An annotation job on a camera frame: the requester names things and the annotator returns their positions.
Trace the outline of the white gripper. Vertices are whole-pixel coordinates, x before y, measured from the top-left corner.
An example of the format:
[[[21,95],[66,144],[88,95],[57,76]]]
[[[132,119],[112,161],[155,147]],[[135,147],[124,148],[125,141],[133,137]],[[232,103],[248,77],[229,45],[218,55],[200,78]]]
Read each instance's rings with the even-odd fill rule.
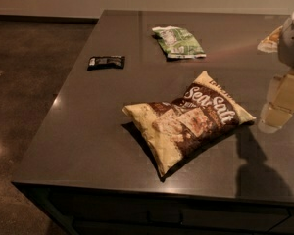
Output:
[[[290,113],[294,113],[294,68],[287,75],[271,80],[267,101],[269,103],[262,107],[258,127],[262,132],[272,134],[291,119]]]

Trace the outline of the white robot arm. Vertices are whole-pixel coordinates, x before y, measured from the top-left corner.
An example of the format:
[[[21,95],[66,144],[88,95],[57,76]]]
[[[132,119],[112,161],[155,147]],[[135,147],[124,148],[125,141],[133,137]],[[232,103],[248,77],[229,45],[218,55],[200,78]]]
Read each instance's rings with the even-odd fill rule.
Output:
[[[264,133],[275,133],[294,115],[294,11],[257,46],[259,51],[274,53],[290,68],[283,76],[276,75],[269,84],[258,127]]]

